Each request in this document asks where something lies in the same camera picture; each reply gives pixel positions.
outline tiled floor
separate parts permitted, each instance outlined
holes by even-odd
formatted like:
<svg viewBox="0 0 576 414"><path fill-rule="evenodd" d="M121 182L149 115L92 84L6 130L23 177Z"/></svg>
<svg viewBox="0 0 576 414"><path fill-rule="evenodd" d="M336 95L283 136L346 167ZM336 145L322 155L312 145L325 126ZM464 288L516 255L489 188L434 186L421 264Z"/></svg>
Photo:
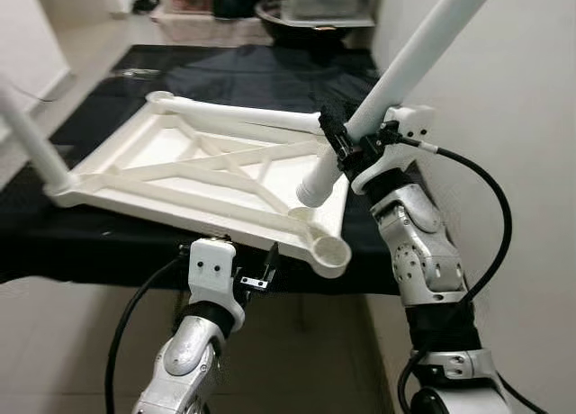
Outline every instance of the tiled floor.
<svg viewBox="0 0 576 414"><path fill-rule="evenodd" d="M146 17L58 36L76 80L38 123L52 133L134 43L162 43ZM0 146L0 187L24 155ZM133 289L27 278L0 285L0 412L104 413L108 346ZM134 312L115 380L117 412L131 406L168 336L175 292L153 290ZM253 301L246 326L225 352L224 380L211 411L259 413L388 412L380 362L361 297L276 295Z"/></svg>

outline black cable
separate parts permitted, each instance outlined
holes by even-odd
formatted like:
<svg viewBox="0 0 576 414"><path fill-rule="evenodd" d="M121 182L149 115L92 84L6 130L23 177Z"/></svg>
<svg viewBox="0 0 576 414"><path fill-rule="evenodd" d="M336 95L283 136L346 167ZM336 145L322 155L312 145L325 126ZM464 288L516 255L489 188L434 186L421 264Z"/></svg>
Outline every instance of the black cable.
<svg viewBox="0 0 576 414"><path fill-rule="evenodd" d="M118 355L118 348L120 347L120 341L122 339L122 334L126 329L126 325L130 320L130 316L136 308L136 305L146 293L146 291L157 281L162 275L164 275L168 270L171 270L175 265L182 259L184 255L180 255L170 261L168 264L164 265L162 268L157 270L148 280L136 291L134 296L130 299L124 313L122 314L118 325L116 326L116 331L114 332L114 338L110 344L110 349L108 351L108 363L106 364L106 375L104 377L104 399L106 401L106 414L114 414L114 370L116 369L116 357Z"/></svg>
<svg viewBox="0 0 576 414"><path fill-rule="evenodd" d="M421 144L421 141L417 141L415 139L407 139L404 137L398 137L397 142L407 144L412 147L418 147ZM508 199L506 198L506 195L504 194L504 191L502 191L502 188L500 187L498 182L496 182L496 180L494 180L494 178L492 178L492 176L488 174L488 172L485 169L483 169L481 166L472 162L470 159L464 156L458 155L457 153L454 153L450 150L446 150L445 148L438 148L436 150L436 153L438 155L444 156L445 158L452 159L453 161L458 162L459 164L462 164L465 167L470 168L482 180L484 180L484 182L486 182L486 184L496 195L500 208L502 209L504 230L502 233L502 240L500 242L498 253L494 257L490 266L488 267L488 270L486 270L486 272L482 275L482 277L478 280L478 282L456 304L452 313L447 317L444 326L442 326L442 328L435 335L432 335L422 345L422 347L418 350L418 352L413 357L410 358L410 360L406 363L406 366L404 366L404 369L400 374L400 378L398 379L397 393L400 406L405 414L410 414L410 405L406 400L406 383L408 382L408 379L414 369L414 366L416 366L420 362L420 360L422 360L426 356L430 348L438 341L441 332L450 325L452 320L459 313L461 313L464 308L468 306L468 304L473 300L473 298L486 286L486 284L488 284L491 278L496 274L500 265L504 261L504 257L506 256L510 246L510 241L512 240L512 212L510 210Z"/></svg>
<svg viewBox="0 0 576 414"><path fill-rule="evenodd" d="M508 384L508 382L504 379L502 375L498 374L498 376L500 378L500 381L502 382L502 386L504 386L506 391L510 393L510 395L512 395L515 399L517 399L522 405L531 409L536 414L548 414L547 411L544 411L536 404L534 404L532 401L526 399L524 395L520 394L518 390L516 390L514 387Z"/></svg>

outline white tube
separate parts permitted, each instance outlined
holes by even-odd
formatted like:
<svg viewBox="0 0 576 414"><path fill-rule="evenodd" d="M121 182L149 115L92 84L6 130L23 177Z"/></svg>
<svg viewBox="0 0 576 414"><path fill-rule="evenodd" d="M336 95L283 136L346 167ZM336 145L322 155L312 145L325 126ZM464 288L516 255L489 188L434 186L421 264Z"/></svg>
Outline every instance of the white tube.
<svg viewBox="0 0 576 414"><path fill-rule="evenodd" d="M424 21L398 53L370 94L358 107L346 128L352 140L377 131L388 108L401 104L403 99L440 59L455 37L474 17L486 0L439 0ZM331 184L322 177L334 179L338 168L329 161L333 155L324 155L304 178L301 190L312 190L316 197L300 196L306 202L318 203L331 194Z"/></svg>
<svg viewBox="0 0 576 414"><path fill-rule="evenodd" d="M42 137L30 116L18 108L10 92L7 80L0 74L0 113L26 149L48 190L57 193L68 189L74 183L74 177L64 160Z"/></svg>
<svg viewBox="0 0 576 414"><path fill-rule="evenodd" d="M185 97L174 96L169 92L153 92L146 96L157 108L174 113L206 115L219 118L230 118L237 122L262 124L293 131L306 131L320 134L319 112L306 114L245 108L242 106L218 105L216 103L198 102Z"/></svg>

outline floor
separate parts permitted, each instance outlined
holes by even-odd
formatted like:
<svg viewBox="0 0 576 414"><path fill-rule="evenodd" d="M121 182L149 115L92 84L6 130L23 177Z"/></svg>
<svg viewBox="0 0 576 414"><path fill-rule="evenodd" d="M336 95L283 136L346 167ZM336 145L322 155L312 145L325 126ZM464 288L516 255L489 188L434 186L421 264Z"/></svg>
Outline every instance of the floor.
<svg viewBox="0 0 576 414"><path fill-rule="evenodd" d="M37 116L47 135L131 44L164 42L146 17L58 38L76 79ZM24 160L10 138L4 142L0 187ZM106 354L133 293L42 278L0 285L0 412L103 413ZM255 299L246 326L227 346L224 381L210 400L211 412L391 412L364 301L299 294ZM155 354L169 337L176 302L176 292L152 290L135 311L117 364L117 412L130 412L147 384Z"/></svg>

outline black cloth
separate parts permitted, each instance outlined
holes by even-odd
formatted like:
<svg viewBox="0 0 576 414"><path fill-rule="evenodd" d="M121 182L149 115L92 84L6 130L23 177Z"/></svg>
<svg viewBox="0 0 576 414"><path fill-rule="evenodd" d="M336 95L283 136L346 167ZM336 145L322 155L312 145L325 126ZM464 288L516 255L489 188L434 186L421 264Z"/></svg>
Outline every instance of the black cloth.
<svg viewBox="0 0 576 414"><path fill-rule="evenodd" d="M376 81L366 50L317 58L306 50L134 46L114 67L161 71L154 79L103 80L52 135L73 167L126 122L154 90L196 100L314 112L322 104L359 104ZM139 285L200 234L86 205L55 207L30 166L0 193L0 281L42 275L80 283ZM353 250L344 276L326 280L308 264L283 257L275 289L302 293L397 293L390 254L363 197L350 193L342 237ZM266 252L239 247L243 266L261 266ZM160 283L185 288L187 269Z"/></svg>

